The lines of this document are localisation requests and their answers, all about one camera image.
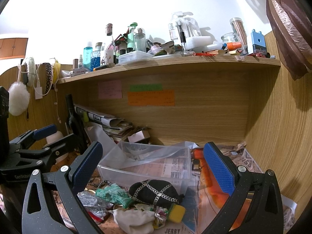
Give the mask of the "green knitted cloth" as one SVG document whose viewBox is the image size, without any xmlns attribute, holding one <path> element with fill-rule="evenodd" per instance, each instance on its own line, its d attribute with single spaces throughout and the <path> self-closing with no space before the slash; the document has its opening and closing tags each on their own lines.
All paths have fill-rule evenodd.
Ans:
<svg viewBox="0 0 312 234">
<path fill-rule="evenodd" d="M 124 209 L 127 209 L 133 203 L 129 194 L 115 183 L 103 189 L 97 189 L 96 196 L 112 204 L 121 205 Z"/>
</svg>

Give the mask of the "yellow green sponge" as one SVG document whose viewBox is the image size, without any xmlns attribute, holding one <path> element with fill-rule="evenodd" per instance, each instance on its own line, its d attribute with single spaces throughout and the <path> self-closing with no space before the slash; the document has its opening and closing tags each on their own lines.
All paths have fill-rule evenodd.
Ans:
<svg viewBox="0 0 312 234">
<path fill-rule="evenodd" d="M 168 211 L 167 219 L 174 223 L 180 223 L 185 213 L 186 209 L 183 206 L 173 203 Z"/>
</svg>

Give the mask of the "white cloth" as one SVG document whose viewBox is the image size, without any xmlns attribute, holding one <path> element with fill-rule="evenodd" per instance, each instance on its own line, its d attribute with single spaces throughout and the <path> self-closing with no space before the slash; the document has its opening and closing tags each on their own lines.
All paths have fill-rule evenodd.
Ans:
<svg viewBox="0 0 312 234">
<path fill-rule="evenodd" d="M 155 214 L 153 211 L 141 210 L 113 210 L 115 223 L 125 233 L 147 234 L 153 233 L 153 221 Z"/>
</svg>

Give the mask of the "black chain-trimmed hat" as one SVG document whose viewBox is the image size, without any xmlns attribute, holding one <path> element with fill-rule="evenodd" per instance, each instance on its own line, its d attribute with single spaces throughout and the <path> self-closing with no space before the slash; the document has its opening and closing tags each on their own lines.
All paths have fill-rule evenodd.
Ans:
<svg viewBox="0 0 312 234">
<path fill-rule="evenodd" d="M 129 188 L 129 195 L 135 202 L 170 208 L 172 204 L 181 204 L 184 195 L 165 180 L 144 180 Z"/>
</svg>

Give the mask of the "floral patterned cloth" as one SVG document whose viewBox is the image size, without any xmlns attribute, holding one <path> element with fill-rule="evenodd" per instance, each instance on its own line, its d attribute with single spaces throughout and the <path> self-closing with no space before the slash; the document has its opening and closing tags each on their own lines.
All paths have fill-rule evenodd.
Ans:
<svg viewBox="0 0 312 234">
<path fill-rule="evenodd" d="M 152 211 L 154 212 L 155 220 L 153 221 L 153 228 L 155 230 L 161 229 L 166 225 L 167 217 L 169 215 L 169 210 L 167 208 L 162 208 L 159 206 L 137 203 L 135 205 L 137 210 L 141 211 Z"/>
</svg>

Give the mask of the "white mug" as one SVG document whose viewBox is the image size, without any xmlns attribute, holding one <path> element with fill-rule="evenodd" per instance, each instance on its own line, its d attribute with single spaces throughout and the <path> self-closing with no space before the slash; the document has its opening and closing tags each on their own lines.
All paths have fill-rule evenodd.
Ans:
<svg viewBox="0 0 312 234">
<path fill-rule="evenodd" d="M 54 134 L 52 135 L 49 135 L 46 137 L 46 145 L 50 145 L 52 144 L 53 148 L 57 148 L 57 147 L 60 147 L 61 145 L 60 144 L 54 144 L 55 142 L 58 142 L 59 140 L 61 140 L 63 138 L 63 133 L 60 132 L 59 130 L 56 131 Z M 56 158 L 56 163 L 60 163 L 61 161 L 65 160 L 66 157 L 68 156 L 69 153 L 65 153 L 63 155 L 59 155 L 59 157 Z"/>
</svg>

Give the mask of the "dark wine bottle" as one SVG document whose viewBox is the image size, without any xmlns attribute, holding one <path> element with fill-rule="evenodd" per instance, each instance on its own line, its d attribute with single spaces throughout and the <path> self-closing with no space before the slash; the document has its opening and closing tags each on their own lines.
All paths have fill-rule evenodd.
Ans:
<svg viewBox="0 0 312 234">
<path fill-rule="evenodd" d="M 73 131 L 74 140 L 77 145 L 79 154 L 82 155 L 89 146 L 89 139 L 83 125 L 83 121 L 74 109 L 74 101 L 72 94 L 66 95 L 66 103 L 69 114 L 68 124 Z"/>
</svg>

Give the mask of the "white fluffy pompom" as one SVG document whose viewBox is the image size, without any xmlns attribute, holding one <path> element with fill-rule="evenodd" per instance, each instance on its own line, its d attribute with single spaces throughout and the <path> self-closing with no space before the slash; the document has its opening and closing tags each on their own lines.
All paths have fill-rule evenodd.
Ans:
<svg viewBox="0 0 312 234">
<path fill-rule="evenodd" d="M 22 82 L 13 83 L 9 90 L 9 108 L 8 111 L 13 116 L 19 116 L 25 112 L 30 102 L 30 93 Z"/>
</svg>

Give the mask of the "rolled newspaper stack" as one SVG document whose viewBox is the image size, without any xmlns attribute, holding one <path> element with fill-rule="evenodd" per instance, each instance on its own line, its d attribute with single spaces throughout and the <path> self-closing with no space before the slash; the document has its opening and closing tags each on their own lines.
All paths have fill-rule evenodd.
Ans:
<svg viewBox="0 0 312 234">
<path fill-rule="evenodd" d="M 123 118 L 101 113 L 78 104 L 74 104 L 74 109 L 86 125 L 99 125 L 116 142 L 126 140 L 135 132 L 135 126 Z"/>
</svg>

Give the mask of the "white charger adapter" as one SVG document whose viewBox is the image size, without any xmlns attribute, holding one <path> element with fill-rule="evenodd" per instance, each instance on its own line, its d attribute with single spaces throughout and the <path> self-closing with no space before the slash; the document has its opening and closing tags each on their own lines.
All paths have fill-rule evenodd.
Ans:
<svg viewBox="0 0 312 234">
<path fill-rule="evenodd" d="M 35 87 L 34 88 L 34 93 L 35 93 L 35 99 L 39 100 L 43 98 L 43 91 L 42 87 Z"/>
</svg>

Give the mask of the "orange car poster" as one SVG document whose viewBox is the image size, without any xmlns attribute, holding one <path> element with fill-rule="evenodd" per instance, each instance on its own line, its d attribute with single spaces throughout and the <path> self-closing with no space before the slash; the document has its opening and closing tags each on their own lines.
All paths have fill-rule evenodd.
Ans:
<svg viewBox="0 0 312 234">
<path fill-rule="evenodd" d="M 195 172 L 199 174 L 196 232 L 202 233 L 219 213 L 229 195 L 221 190 L 204 158 L 203 149 L 192 150 L 191 157 L 195 161 Z"/>
</svg>

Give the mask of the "clear plastic bin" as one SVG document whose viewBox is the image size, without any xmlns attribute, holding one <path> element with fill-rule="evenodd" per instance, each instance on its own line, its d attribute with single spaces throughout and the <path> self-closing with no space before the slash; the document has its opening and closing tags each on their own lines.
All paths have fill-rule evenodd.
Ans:
<svg viewBox="0 0 312 234">
<path fill-rule="evenodd" d="M 144 180 L 165 180 L 184 194 L 192 180 L 190 149 L 184 145 L 119 142 L 97 169 L 103 180 L 126 188 Z"/>
</svg>

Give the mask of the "pink sticky note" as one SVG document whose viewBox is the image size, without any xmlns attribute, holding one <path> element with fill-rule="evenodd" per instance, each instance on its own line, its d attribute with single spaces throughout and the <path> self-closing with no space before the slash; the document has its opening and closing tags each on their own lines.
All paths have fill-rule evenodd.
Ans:
<svg viewBox="0 0 312 234">
<path fill-rule="evenodd" d="M 121 99 L 122 82 L 120 80 L 103 81 L 98 83 L 99 99 Z"/>
</svg>

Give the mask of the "small cardboard box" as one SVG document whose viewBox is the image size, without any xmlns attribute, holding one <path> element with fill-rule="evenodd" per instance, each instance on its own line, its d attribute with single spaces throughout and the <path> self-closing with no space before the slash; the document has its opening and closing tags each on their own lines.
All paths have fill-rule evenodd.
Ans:
<svg viewBox="0 0 312 234">
<path fill-rule="evenodd" d="M 149 139 L 150 134 L 147 130 L 141 130 L 128 137 L 130 143 L 138 143 L 142 140 Z"/>
</svg>

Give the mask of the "black headband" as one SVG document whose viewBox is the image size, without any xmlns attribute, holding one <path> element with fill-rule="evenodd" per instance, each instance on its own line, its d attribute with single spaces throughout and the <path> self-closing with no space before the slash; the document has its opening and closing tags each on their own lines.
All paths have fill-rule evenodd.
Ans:
<svg viewBox="0 0 312 234">
<path fill-rule="evenodd" d="M 46 96 L 49 91 L 52 88 L 52 81 L 53 81 L 53 71 L 52 71 L 52 65 L 48 62 L 43 63 L 45 66 L 45 71 L 46 71 L 46 85 L 45 85 L 45 91 L 44 91 L 44 96 Z"/>
</svg>

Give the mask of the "blue bead bottle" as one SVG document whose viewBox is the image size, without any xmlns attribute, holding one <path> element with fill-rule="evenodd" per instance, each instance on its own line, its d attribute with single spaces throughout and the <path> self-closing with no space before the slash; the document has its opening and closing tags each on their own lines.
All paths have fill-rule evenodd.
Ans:
<svg viewBox="0 0 312 234">
<path fill-rule="evenodd" d="M 94 69 L 100 66 L 100 52 L 102 48 L 102 43 L 97 42 L 93 52 L 91 53 L 91 60 L 90 60 L 90 70 L 94 71 Z"/>
</svg>

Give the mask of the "light blue liquid bottle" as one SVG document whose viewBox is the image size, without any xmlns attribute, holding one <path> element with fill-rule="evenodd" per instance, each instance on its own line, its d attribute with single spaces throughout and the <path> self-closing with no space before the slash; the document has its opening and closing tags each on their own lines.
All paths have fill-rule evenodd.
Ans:
<svg viewBox="0 0 312 234">
<path fill-rule="evenodd" d="M 93 52 L 93 45 L 91 42 L 88 42 L 83 49 L 83 66 L 90 70 L 91 67 L 91 53 Z"/>
</svg>

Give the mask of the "orange sticky note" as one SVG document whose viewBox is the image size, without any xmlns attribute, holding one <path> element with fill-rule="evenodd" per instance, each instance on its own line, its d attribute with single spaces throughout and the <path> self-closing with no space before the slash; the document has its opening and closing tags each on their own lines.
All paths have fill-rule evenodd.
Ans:
<svg viewBox="0 0 312 234">
<path fill-rule="evenodd" d="M 175 106 L 173 90 L 128 92 L 129 106 Z"/>
</svg>

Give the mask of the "green sticky note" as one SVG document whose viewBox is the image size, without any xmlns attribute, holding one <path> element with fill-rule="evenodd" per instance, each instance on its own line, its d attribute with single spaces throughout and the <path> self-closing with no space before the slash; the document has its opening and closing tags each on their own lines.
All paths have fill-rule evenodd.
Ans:
<svg viewBox="0 0 312 234">
<path fill-rule="evenodd" d="M 163 87 L 160 83 L 153 84 L 140 84 L 140 85 L 130 85 L 130 92 L 142 92 L 142 91 L 161 91 Z"/>
</svg>

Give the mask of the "clear lidded plastic box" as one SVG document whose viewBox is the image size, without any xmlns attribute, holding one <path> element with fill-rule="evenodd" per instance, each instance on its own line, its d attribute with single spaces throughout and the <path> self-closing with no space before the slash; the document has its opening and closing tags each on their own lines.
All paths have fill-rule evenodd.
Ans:
<svg viewBox="0 0 312 234">
<path fill-rule="evenodd" d="M 124 65 L 139 61 L 148 61 L 153 59 L 153 56 L 142 51 L 132 51 L 130 53 L 122 54 L 118 57 L 118 64 Z"/>
</svg>

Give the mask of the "green spray bottle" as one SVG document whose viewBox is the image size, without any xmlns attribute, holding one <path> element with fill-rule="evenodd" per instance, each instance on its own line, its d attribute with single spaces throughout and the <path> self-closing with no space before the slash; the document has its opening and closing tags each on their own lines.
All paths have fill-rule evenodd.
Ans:
<svg viewBox="0 0 312 234">
<path fill-rule="evenodd" d="M 127 35 L 127 51 L 128 52 L 134 51 L 134 34 L 135 34 L 136 27 L 137 27 L 137 23 L 133 22 L 129 25 L 129 28 L 128 28 L 128 35 Z"/>
</svg>

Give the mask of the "wooden shelf board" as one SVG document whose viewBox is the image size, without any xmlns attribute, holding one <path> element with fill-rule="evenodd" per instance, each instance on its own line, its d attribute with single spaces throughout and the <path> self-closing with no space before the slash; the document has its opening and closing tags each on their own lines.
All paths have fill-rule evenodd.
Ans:
<svg viewBox="0 0 312 234">
<path fill-rule="evenodd" d="M 184 72 L 210 72 L 210 71 L 249 71 L 267 68 L 280 68 L 281 62 L 275 59 L 241 56 L 193 56 L 171 59 L 154 59 L 138 61 L 112 68 L 102 69 L 73 77 L 62 78 L 58 84 L 82 80 L 95 80 L 105 78 L 116 80 L 124 77 L 180 74 Z"/>
</svg>

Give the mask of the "orange cap bottle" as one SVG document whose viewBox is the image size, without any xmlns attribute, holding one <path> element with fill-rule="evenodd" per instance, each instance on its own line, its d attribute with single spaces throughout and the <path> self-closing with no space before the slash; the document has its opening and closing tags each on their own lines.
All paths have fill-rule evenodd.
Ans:
<svg viewBox="0 0 312 234">
<path fill-rule="evenodd" d="M 228 42 L 227 44 L 227 49 L 229 51 L 234 51 L 234 50 L 238 50 L 242 47 L 242 43 L 241 42 Z"/>
</svg>

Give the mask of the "blue plastic sharpener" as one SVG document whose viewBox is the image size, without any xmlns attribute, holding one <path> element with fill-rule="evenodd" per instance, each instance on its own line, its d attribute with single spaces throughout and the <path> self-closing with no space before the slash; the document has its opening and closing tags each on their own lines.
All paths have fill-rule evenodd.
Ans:
<svg viewBox="0 0 312 234">
<path fill-rule="evenodd" d="M 261 31 L 256 32 L 256 30 L 252 30 L 251 32 L 251 40 L 252 40 L 252 47 L 254 53 L 261 53 L 266 55 L 267 53 L 267 46 L 265 44 L 264 35 Z"/>
</svg>

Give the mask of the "glass jar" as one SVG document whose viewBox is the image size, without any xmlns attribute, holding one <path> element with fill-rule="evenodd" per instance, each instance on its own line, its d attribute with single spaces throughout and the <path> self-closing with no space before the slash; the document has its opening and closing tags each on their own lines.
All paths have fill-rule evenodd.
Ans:
<svg viewBox="0 0 312 234">
<path fill-rule="evenodd" d="M 240 42 L 241 41 L 238 37 L 238 34 L 234 33 L 234 32 L 230 32 L 230 33 L 226 33 L 226 34 L 222 35 L 221 40 L 224 43 Z"/>
</svg>

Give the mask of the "tall clear straw jar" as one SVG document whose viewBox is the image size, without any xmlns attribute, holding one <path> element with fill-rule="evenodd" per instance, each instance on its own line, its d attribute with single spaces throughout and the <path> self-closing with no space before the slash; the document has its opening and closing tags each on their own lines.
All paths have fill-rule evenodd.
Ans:
<svg viewBox="0 0 312 234">
<path fill-rule="evenodd" d="M 230 25 L 234 33 L 238 35 L 238 38 L 242 44 L 242 54 L 248 54 L 248 47 L 247 47 L 247 34 L 245 32 L 245 28 L 243 25 L 243 21 L 240 18 L 231 18 Z"/>
</svg>

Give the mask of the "brown hanging plastic bag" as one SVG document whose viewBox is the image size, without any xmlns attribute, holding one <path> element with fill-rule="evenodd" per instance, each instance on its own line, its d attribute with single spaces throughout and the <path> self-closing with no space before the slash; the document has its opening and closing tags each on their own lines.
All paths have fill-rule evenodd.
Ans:
<svg viewBox="0 0 312 234">
<path fill-rule="evenodd" d="M 311 73 L 311 19 L 299 0 L 267 0 L 266 12 L 293 80 Z"/>
</svg>

